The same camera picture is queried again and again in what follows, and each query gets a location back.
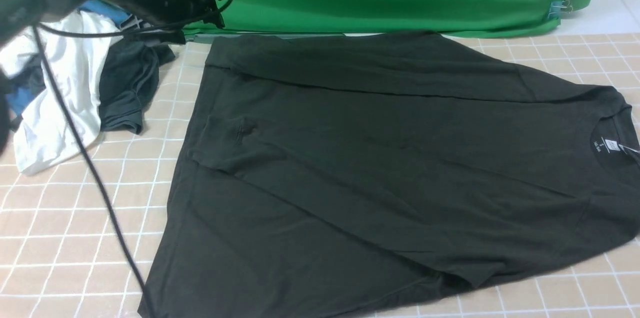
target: black cord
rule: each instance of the black cord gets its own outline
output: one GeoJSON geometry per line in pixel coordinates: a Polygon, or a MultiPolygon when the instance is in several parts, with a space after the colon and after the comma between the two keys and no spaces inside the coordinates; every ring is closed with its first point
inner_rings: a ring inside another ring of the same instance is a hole
{"type": "Polygon", "coordinates": [[[159,26],[152,26],[152,27],[144,27],[144,28],[138,28],[138,29],[130,29],[128,31],[124,31],[124,32],[110,32],[110,33],[76,33],[76,32],[67,32],[67,31],[59,31],[57,29],[51,28],[45,24],[38,24],[39,27],[41,29],[43,29],[46,32],[49,33],[53,33],[53,34],[57,34],[58,36],[65,36],[65,37],[73,37],[73,38],[105,38],[105,37],[117,37],[117,36],[131,36],[131,35],[135,35],[135,34],[141,34],[141,33],[148,33],[148,32],[154,32],[154,31],[158,31],[158,30],[166,30],[166,29],[182,29],[186,24],[190,24],[193,22],[198,22],[201,20],[204,20],[207,17],[210,17],[211,15],[217,15],[219,13],[224,12],[229,6],[231,6],[231,3],[234,0],[226,0],[226,2],[220,6],[218,9],[216,9],[213,12],[208,12],[205,13],[201,16],[198,17],[194,17],[194,18],[188,18],[186,20],[181,20],[178,22],[174,22],[174,23],[170,23],[170,24],[163,24],[163,25],[159,25],[159,26]]]}
{"type": "Polygon", "coordinates": [[[104,199],[104,204],[107,206],[107,210],[109,211],[109,218],[113,225],[113,230],[116,232],[116,236],[118,237],[119,245],[122,248],[122,252],[126,257],[126,261],[128,265],[131,267],[131,270],[135,275],[135,279],[137,280],[137,283],[140,285],[140,289],[142,290],[142,297],[144,298],[144,302],[146,302],[146,309],[147,309],[149,318],[156,318],[153,304],[151,304],[151,295],[149,295],[149,292],[147,291],[147,288],[145,286],[145,281],[142,278],[142,275],[140,274],[140,271],[138,270],[138,267],[136,266],[136,263],[133,260],[133,257],[131,256],[131,252],[127,248],[127,244],[124,241],[124,236],[122,235],[122,230],[120,228],[120,225],[118,224],[114,207],[112,206],[112,203],[109,199],[109,194],[105,189],[105,185],[103,184],[102,179],[98,175],[98,171],[96,170],[94,163],[91,161],[91,157],[89,157],[89,153],[87,153],[87,149],[82,144],[82,139],[78,134],[78,129],[76,129],[76,125],[74,124],[73,119],[71,118],[69,109],[64,104],[65,102],[64,102],[64,99],[62,98],[62,94],[60,93],[60,89],[58,88],[58,85],[56,84],[56,81],[53,78],[53,70],[51,69],[51,64],[48,62],[44,44],[42,43],[42,38],[38,32],[38,27],[36,25],[33,25],[32,29],[34,32],[33,36],[35,38],[36,45],[38,45],[40,58],[42,60],[44,69],[46,71],[48,82],[50,83],[51,88],[53,89],[53,93],[55,95],[55,100],[60,106],[60,109],[62,110],[62,114],[64,114],[65,120],[69,125],[69,128],[71,129],[73,138],[77,143],[78,148],[80,149],[80,154],[82,154],[82,157],[86,161],[87,166],[89,166],[89,170],[91,171],[91,174],[93,175],[93,178],[95,179],[96,184],[100,189],[100,193],[102,194],[102,199],[104,199]]]}

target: grout line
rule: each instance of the grout line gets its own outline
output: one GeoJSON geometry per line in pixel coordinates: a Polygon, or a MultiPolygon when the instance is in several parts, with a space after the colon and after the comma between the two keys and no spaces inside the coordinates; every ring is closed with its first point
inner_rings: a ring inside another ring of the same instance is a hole
{"type": "MultiPolygon", "coordinates": [[[[51,176],[48,178],[48,181],[51,181],[51,179],[53,178],[53,176],[56,174],[57,171],[58,171],[58,167],[56,166],[54,168],[54,171],[51,173],[51,176]]],[[[9,283],[9,279],[11,279],[11,275],[14,273],[14,270],[16,270],[16,266],[18,265],[18,259],[20,259],[20,256],[23,254],[23,249],[25,249],[25,245],[27,244],[27,238],[29,238],[30,234],[32,233],[32,229],[34,228],[34,224],[36,223],[36,218],[38,218],[38,209],[42,204],[42,198],[44,197],[44,193],[46,190],[47,190],[47,185],[45,184],[44,188],[42,189],[42,192],[40,193],[38,204],[36,206],[36,211],[33,214],[33,217],[31,218],[31,223],[29,225],[29,229],[27,230],[27,234],[24,237],[22,245],[20,245],[20,248],[18,249],[18,255],[16,255],[15,259],[13,260],[13,266],[11,267],[11,270],[9,270],[9,274],[6,276],[4,283],[0,287],[0,293],[5,291],[5,288],[7,287],[7,283],[9,283]]]]}
{"type": "MultiPolygon", "coordinates": [[[[169,114],[169,118],[172,118],[174,116],[174,112],[176,111],[176,102],[178,102],[178,91],[180,90],[180,84],[181,84],[181,80],[183,78],[182,74],[185,70],[185,59],[186,59],[186,55],[187,55],[188,51],[184,53],[184,57],[182,62],[180,63],[180,72],[178,73],[178,80],[175,84],[176,90],[175,93],[173,95],[173,105],[171,106],[171,113],[169,114]]],[[[166,149],[166,145],[167,145],[167,137],[169,137],[169,125],[166,126],[166,129],[164,130],[164,140],[162,141],[162,150],[160,150],[160,155],[158,156],[158,160],[157,163],[155,165],[155,175],[153,177],[153,183],[151,183],[151,190],[149,191],[149,197],[147,198],[147,202],[146,202],[146,209],[144,210],[144,216],[142,218],[142,224],[140,225],[140,231],[139,234],[137,236],[137,241],[135,242],[135,249],[133,252],[133,257],[135,257],[138,254],[138,249],[140,248],[140,239],[142,238],[142,232],[144,232],[145,229],[145,224],[147,222],[147,216],[149,215],[149,206],[151,204],[151,199],[154,195],[154,189],[156,188],[156,181],[158,180],[158,174],[160,173],[160,162],[162,161],[162,156],[165,152],[166,149]]],[[[132,277],[133,273],[130,270],[128,275],[126,275],[126,283],[124,286],[124,291],[126,293],[126,291],[129,290],[129,282],[131,281],[131,277],[132,277]]],[[[122,311],[124,309],[124,301],[125,301],[125,297],[126,296],[122,296],[122,301],[120,302],[120,307],[118,310],[118,316],[121,317],[122,316],[122,311]]]]}
{"type": "MultiPolygon", "coordinates": [[[[124,154],[125,159],[126,159],[127,155],[129,154],[129,151],[131,149],[131,145],[133,145],[133,142],[134,142],[134,140],[133,140],[133,136],[132,136],[131,140],[129,141],[128,146],[126,147],[126,150],[125,150],[125,154],[124,154]]],[[[119,191],[119,188],[120,188],[120,183],[122,182],[122,177],[124,176],[125,167],[126,167],[126,160],[122,161],[122,167],[120,169],[120,175],[119,175],[119,178],[118,178],[118,184],[116,185],[116,189],[115,189],[115,192],[113,194],[113,199],[110,199],[112,204],[115,204],[116,199],[118,197],[118,191],[119,191]]],[[[85,296],[87,295],[87,287],[89,286],[89,279],[91,279],[91,275],[94,273],[94,267],[96,266],[96,261],[98,260],[98,254],[100,253],[100,249],[102,248],[103,238],[105,237],[105,232],[107,230],[107,227],[108,227],[109,223],[110,223],[109,214],[106,213],[106,219],[105,219],[105,222],[104,222],[104,224],[102,226],[102,235],[100,235],[100,239],[98,240],[98,247],[96,248],[95,254],[93,255],[93,261],[92,261],[93,264],[89,268],[89,274],[87,275],[86,280],[84,281],[84,286],[82,287],[82,296],[80,297],[80,302],[78,302],[78,307],[76,307],[76,309],[75,309],[75,314],[73,315],[74,317],[78,316],[78,313],[80,313],[80,308],[82,307],[82,304],[85,301],[85,296]]]]}
{"type": "Polygon", "coordinates": [[[460,298],[460,295],[456,295],[455,300],[457,300],[457,309],[460,311],[460,317],[465,318],[465,312],[462,309],[462,299],[460,298]]]}
{"type": "Polygon", "coordinates": [[[500,309],[503,311],[504,318],[507,318],[507,310],[505,309],[505,300],[503,300],[503,294],[500,292],[500,286],[495,287],[498,293],[498,300],[500,301],[500,309]]]}

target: crumpled clothing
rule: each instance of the crumpled clothing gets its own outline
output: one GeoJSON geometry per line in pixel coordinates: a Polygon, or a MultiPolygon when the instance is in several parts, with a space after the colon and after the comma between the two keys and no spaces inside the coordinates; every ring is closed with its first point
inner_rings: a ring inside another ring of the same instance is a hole
{"type": "MultiPolygon", "coordinates": [[[[86,11],[74,11],[63,20],[48,24],[54,29],[75,33],[108,33],[118,31],[107,17],[86,11]]],[[[119,37],[70,38],[41,31],[45,54],[50,61],[54,80],[64,97],[73,123],[85,147],[93,143],[100,132],[99,83],[109,47],[119,37]]],[[[10,50],[0,54],[3,69],[17,74],[37,52],[32,29],[28,28],[7,45],[10,50]],[[11,64],[10,56],[18,56],[11,64]]],[[[45,170],[80,152],[71,129],[57,104],[48,79],[46,90],[38,95],[22,113],[22,123],[13,136],[16,165],[26,175],[45,170]]]]}

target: tiled floor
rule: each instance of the tiled floor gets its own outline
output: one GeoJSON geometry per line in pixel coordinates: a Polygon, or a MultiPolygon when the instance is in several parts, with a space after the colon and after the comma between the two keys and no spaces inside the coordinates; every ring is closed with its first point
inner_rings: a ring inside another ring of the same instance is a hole
{"type": "MultiPolygon", "coordinates": [[[[640,109],[640,34],[462,42],[575,83],[613,84],[640,109]]],[[[145,273],[163,233],[208,46],[181,50],[162,69],[144,134],[106,134],[90,150],[145,273]]],[[[9,148],[0,162],[0,198],[0,318],[137,317],[140,291],[80,159],[25,177],[9,148]]],[[[376,316],[640,318],[640,241],[545,277],[376,316]]]]}

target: t-shirt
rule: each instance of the t-shirt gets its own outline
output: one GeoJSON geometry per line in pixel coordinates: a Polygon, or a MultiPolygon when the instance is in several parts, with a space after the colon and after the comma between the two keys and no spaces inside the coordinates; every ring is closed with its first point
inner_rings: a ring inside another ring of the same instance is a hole
{"type": "Polygon", "coordinates": [[[638,139],[609,86],[408,32],[217,38],[200,89],[147,282],[163,318],[431,302],[639,231],[638,139]]]}

